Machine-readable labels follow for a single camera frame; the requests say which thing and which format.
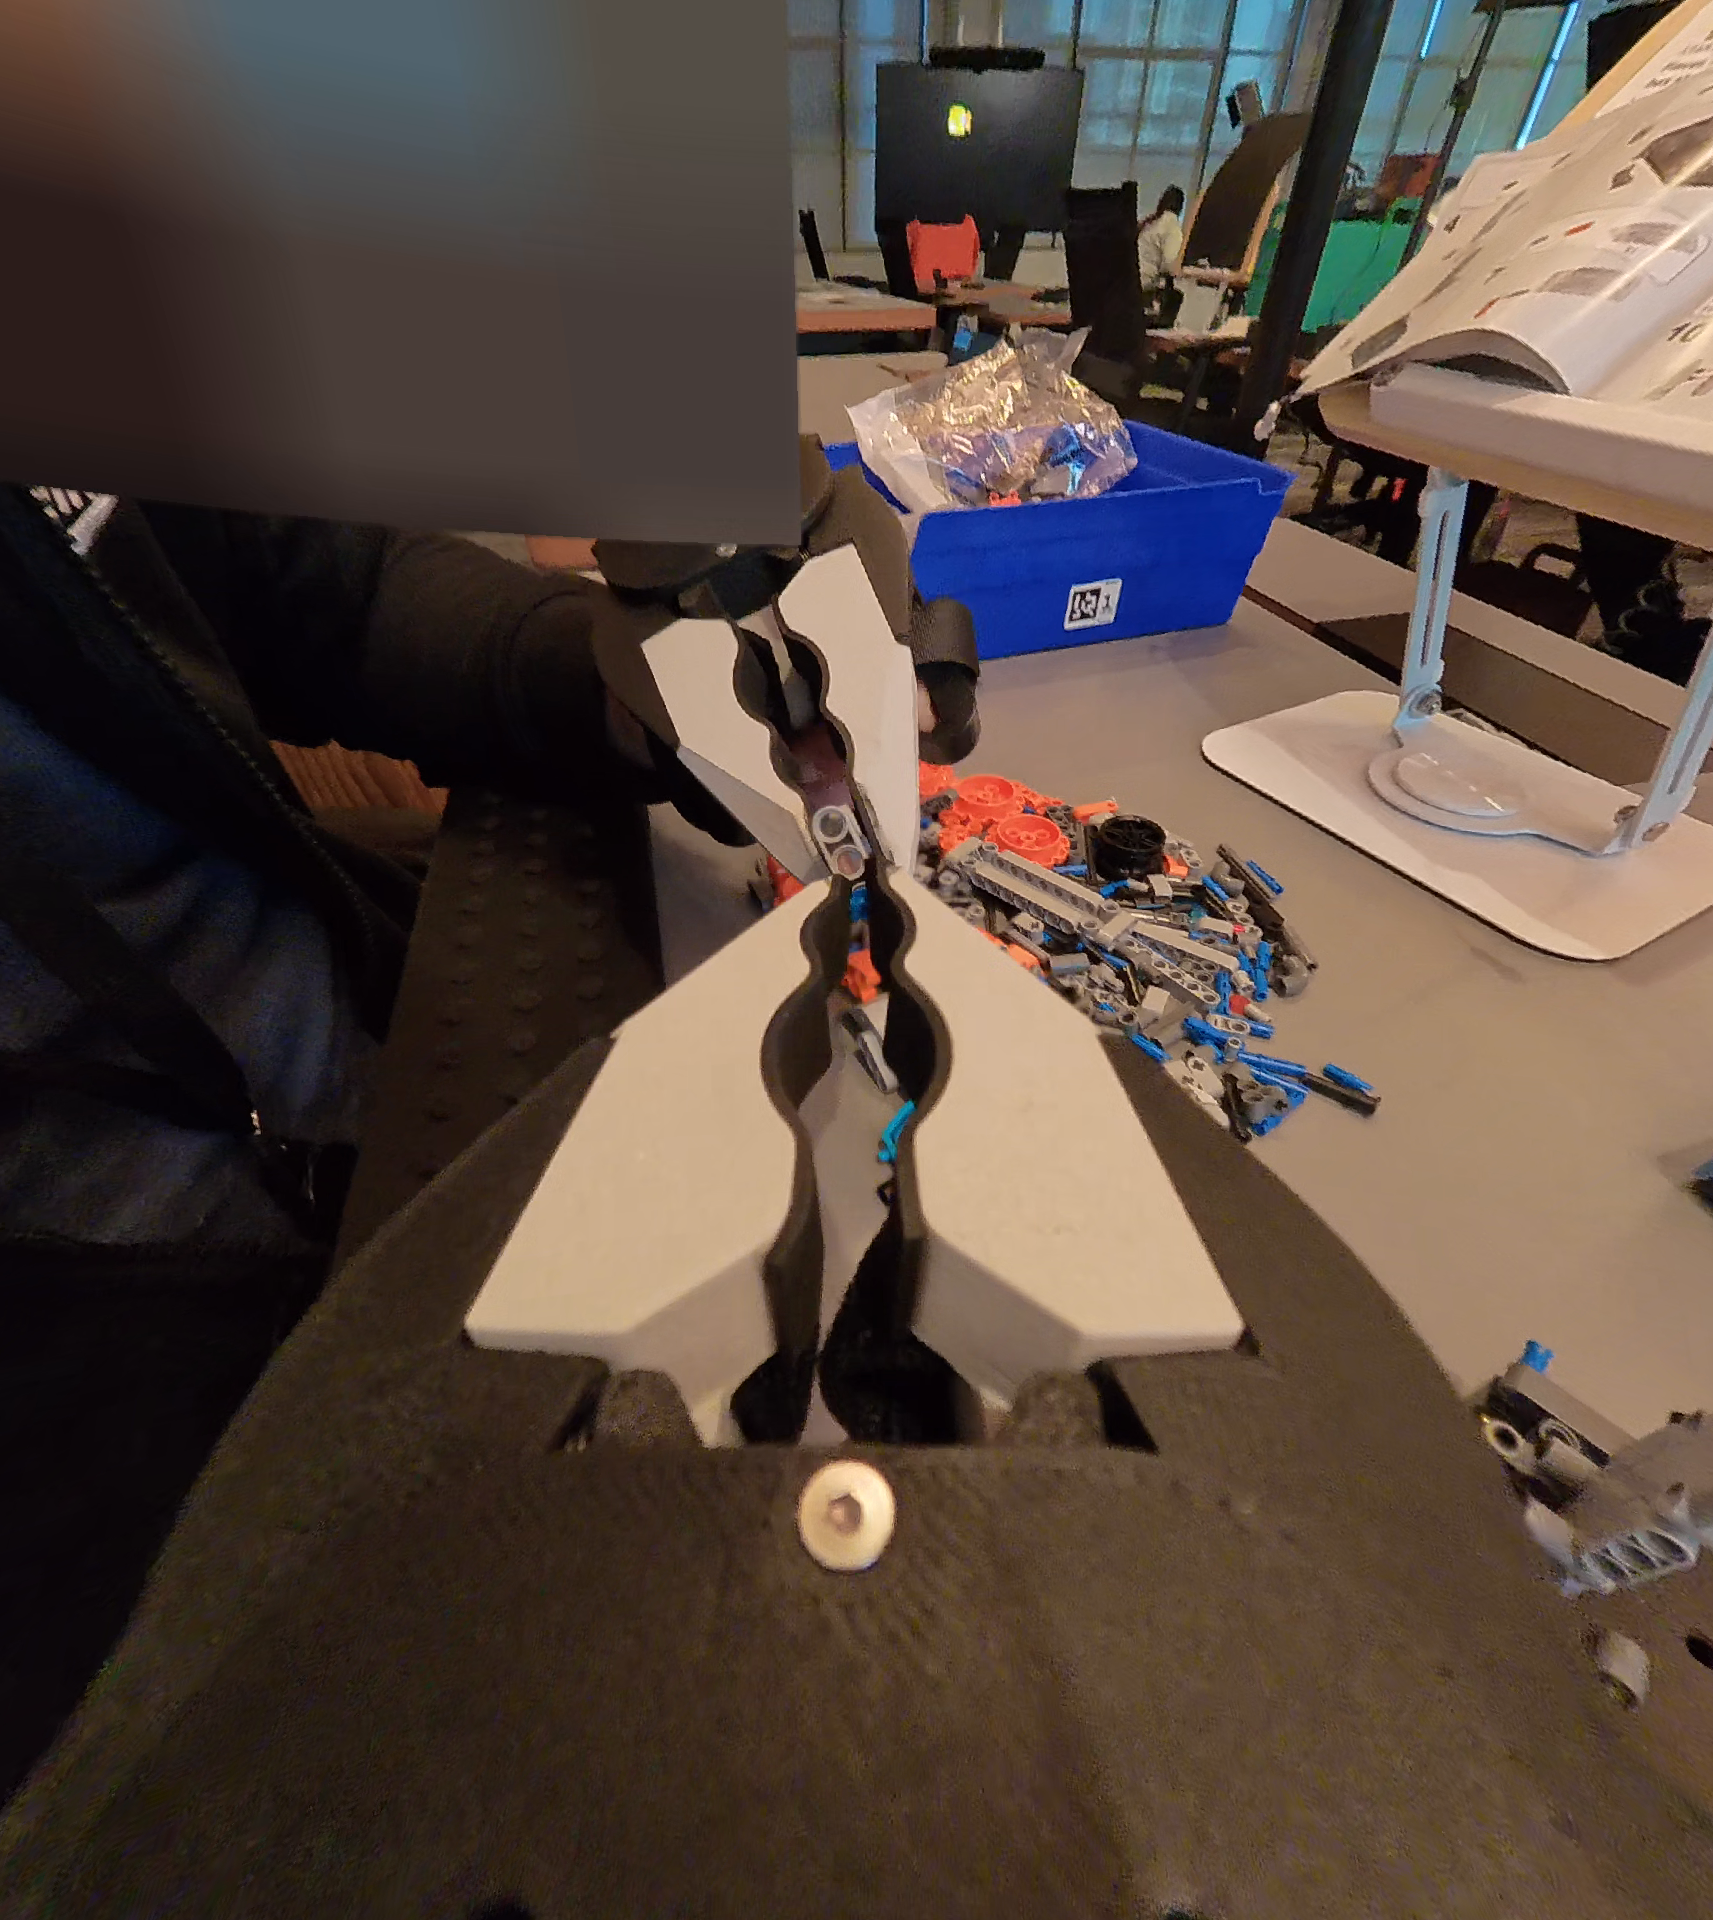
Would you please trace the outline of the black wall monitor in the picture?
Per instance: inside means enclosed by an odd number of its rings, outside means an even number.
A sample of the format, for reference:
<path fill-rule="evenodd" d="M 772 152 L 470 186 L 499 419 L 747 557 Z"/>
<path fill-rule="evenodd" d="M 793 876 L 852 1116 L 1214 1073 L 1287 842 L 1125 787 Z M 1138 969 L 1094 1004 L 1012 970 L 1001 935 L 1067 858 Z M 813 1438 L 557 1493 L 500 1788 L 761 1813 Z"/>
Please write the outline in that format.
<path fill-rule="evenodd" d="M 1075 69 L 871 69 L 871 225 L 1060 233 L 1075 109 Z"/>

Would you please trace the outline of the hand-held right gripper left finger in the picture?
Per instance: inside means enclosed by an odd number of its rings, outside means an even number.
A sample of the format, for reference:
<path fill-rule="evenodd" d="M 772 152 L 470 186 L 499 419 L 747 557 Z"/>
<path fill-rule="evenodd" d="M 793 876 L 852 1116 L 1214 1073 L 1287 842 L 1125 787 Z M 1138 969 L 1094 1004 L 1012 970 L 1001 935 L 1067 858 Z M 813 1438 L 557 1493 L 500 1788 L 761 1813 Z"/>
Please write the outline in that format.
<path fill-rule="evenodd" d="M 743 1438 L 755 1372 L 807 1375 L 817 1197 L 798 1097 L 828 1073 L 844 882 L 807 882 L 615 1027 L 464 1328 L 475 1350 L 655 1372 Z"/>

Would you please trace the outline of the clear plastic bag of parts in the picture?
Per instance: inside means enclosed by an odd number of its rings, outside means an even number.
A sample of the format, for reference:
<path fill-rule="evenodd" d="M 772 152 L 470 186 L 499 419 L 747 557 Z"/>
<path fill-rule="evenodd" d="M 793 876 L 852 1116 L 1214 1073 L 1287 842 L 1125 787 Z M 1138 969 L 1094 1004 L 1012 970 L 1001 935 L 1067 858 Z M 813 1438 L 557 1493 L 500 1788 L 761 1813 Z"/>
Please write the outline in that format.
<path fill-rule="evenodd" d="M 1012 330 L 992 351 L 844 410 L 861 460 L 910 510 L 1107 496 L 1138 470 L 1132 426 L 1075 385 L 1085 330 Z"/>

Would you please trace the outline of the instruction manual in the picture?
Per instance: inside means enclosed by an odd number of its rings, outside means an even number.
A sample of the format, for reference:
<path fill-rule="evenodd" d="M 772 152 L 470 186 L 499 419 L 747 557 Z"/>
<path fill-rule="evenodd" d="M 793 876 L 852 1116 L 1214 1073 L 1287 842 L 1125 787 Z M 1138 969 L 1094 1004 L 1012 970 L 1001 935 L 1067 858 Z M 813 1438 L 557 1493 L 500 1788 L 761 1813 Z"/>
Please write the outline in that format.
<path fill-rule="evenodd" d="M 1479 152 L 1421 248 L 1304 390 L 1471 361 L 1562 399 L 1713 419 L 1713 8 L 1585 120 Z"/>

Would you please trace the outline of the black perforated block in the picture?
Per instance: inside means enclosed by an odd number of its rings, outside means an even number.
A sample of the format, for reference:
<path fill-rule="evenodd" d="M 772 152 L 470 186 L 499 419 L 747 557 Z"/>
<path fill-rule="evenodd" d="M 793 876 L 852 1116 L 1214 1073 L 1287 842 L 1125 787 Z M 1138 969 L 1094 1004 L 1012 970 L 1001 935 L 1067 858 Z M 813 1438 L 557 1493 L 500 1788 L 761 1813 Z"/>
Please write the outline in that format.
<path fill-rule="evenodd" d="M 1713 1821 L 1713 1400 L 1627 1430 L 1528 1334 L 1473 1391 L 1473 1430 L 1632 1754 Z"/>

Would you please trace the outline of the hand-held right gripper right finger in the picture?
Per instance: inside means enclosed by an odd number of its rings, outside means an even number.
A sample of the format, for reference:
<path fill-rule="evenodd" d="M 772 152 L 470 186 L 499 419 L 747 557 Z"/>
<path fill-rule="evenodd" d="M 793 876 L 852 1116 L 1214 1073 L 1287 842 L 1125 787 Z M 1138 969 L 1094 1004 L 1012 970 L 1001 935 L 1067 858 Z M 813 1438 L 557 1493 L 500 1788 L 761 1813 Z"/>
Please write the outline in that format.
<path fill-rule="evenodd" d="M 973 1438 L 1030 1375 L 1210 1357 L 1245 1313 L 1138 1116 L 1054 988 L 910 882 L 869 886 L 893 1094 L 861 1086 L 861 1438 Z M 921 1097 L 897 1164 L 877 1125 Z"/>

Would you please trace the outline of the pile of toy building pieces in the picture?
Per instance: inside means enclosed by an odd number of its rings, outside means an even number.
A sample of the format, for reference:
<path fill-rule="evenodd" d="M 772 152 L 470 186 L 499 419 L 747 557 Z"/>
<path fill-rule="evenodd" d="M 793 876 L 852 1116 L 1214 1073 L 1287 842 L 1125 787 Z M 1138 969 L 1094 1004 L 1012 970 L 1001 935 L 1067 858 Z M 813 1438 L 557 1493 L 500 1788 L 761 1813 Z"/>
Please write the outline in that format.
<path fill-rule="evenodd" d="M 1100 886 L 1100 816 L 1115 799 L 921 762 L 910 882 L 1075 1016 L 1132 1039 L 1228 1137 L 1268 1137 L 1310 1097 L 1375 1116 L 1359 1073 L 1277 1051 L 1277 1004 L 1313 979 L 1277 876 L 1170 837 L 1170 876 Z"/>

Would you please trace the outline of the black perforated mat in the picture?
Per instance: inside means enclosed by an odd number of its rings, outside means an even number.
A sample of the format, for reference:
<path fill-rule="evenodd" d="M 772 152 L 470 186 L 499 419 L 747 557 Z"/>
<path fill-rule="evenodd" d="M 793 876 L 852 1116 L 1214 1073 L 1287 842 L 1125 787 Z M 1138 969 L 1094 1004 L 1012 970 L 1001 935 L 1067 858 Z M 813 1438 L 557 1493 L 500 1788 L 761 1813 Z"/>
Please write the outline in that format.
<path fill-rule="evenodd" d="M 335 1260 L 655 994 L 645 808 L 454 787 L 418 891 L 392 1039 L 366 1076 Z"/>

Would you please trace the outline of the black pillar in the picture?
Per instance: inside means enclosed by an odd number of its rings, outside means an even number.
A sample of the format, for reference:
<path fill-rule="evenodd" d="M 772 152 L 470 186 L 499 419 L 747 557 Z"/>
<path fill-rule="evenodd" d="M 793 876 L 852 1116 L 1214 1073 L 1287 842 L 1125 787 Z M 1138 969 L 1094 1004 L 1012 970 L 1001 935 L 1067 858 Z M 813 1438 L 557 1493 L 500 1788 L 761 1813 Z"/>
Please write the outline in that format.
<path fill-rule="evenodd" d="M 1237 390 L 1237 419 L 1228 419 L 1228 453 L 1257 453 L 1257 426 L 1287 385 L 1287 359 L 1304 336 L 1304 310 L 1313 293 L 1313 263 L 1321 263 L 1321 240 L 1333 216 L 1352 148 L 1358 148 L 1358 126 L 1366 107 L 1366 77 L 1375 77 L 1375 58 L 1386 41 L 1386 15 L 1398 15 L 1386 0 L 1345 0 L 1332 32 L 1321 32 L 1321 77 L 1313 77 L 1297 186 L 1281 203 L 1268 293 L 1262 293 L 1262 310 L 1250 326 L 1250 361 L 1245 361 L 1245 390 Z"/>

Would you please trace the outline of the blue storage bin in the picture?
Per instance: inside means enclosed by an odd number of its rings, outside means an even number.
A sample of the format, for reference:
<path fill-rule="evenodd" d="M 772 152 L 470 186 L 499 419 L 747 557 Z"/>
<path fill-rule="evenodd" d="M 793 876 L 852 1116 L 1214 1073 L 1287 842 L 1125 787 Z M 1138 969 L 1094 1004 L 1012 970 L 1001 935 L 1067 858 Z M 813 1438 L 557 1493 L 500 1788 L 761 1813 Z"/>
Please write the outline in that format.
<path fill-rule="evenodd" d="M 1228 625 L 1281 510 L 1277 460 L 1152 426 L 942 433 L 923 457 L 828 443 L 910 530 L 923 605 L 963 605 L 979 657 Z"/>

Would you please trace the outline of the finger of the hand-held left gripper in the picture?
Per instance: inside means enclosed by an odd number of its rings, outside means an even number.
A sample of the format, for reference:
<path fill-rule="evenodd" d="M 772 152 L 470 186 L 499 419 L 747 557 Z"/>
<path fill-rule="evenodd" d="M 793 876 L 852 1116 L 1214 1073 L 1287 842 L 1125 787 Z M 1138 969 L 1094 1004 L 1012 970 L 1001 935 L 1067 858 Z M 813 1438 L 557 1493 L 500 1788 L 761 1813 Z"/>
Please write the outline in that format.
<path fill-rule="evenodd" d="M 817 715 L 844 749 L 883 867 L 921 856 L 921 682 L 861 552 L 828 552 L 779 589 L 779 629 L 817 659 Z"/>
<path fill-rule="evenodd" d="M 755 650 L 729 625 L 668 625 L 644 642 L 675 762 L 755 837 L 785 876 L 817 876 L 785 733 L 768 715 Z"/>

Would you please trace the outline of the long wooden office desk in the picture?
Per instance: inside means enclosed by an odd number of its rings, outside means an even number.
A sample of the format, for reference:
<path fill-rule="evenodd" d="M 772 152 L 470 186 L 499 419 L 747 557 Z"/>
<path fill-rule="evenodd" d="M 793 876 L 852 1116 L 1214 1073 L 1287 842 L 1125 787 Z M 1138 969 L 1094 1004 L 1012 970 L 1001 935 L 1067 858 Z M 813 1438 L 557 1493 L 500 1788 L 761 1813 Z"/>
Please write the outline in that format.
<path fill-rule="evenodd" d="M 942 310 L 921 296 L 893 296 L 871 286 L 798 286 L 793 293 L 793 351 L 798 359 L 844 359 L 844 351 L 923 351 L 942 330 Z"/>

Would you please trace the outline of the wooden book stand, white base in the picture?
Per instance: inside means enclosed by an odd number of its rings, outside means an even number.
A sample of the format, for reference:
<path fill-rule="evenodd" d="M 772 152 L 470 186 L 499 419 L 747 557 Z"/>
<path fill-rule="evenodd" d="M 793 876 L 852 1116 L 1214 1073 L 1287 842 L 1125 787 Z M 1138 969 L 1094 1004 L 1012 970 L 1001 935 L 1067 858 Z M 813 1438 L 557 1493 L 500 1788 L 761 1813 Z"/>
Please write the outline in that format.
<path fill-rule="evenodd" d="M 1473 373 L 1384 361 L 1304 390 L 1352 443 L 1421 457 L 1421 557 L 1399 682 L 1201 733 L 1201 762 L 1313 823 L 1492 935 L 1562 958 L 1627 958 L 1713 909 L 1696 787 L 1713 749 L 1713 629 L 1641 787 L 1569 766 L 1442 711 L 1442 642 L 1471 486 L 1508 486 L 1713 552 L 1713 419 L 1554 399 Z"/>

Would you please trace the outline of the office chair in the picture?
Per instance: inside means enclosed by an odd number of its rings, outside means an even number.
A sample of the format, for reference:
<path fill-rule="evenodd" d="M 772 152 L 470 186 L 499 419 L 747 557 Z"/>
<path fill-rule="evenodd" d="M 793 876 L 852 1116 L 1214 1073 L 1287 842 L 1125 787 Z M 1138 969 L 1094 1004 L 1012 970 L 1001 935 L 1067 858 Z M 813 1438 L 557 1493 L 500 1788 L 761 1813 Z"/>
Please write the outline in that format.
<path fill-rule="evenodd" d="M 1074 330 L 1085 330 L 1074 379 L 1100 390 L 1125 426 L 1193 433 L 1210 351 L 1152 343 L 1138 286 L 1138 186 L 1067 193 L 1067 293 Z"/>

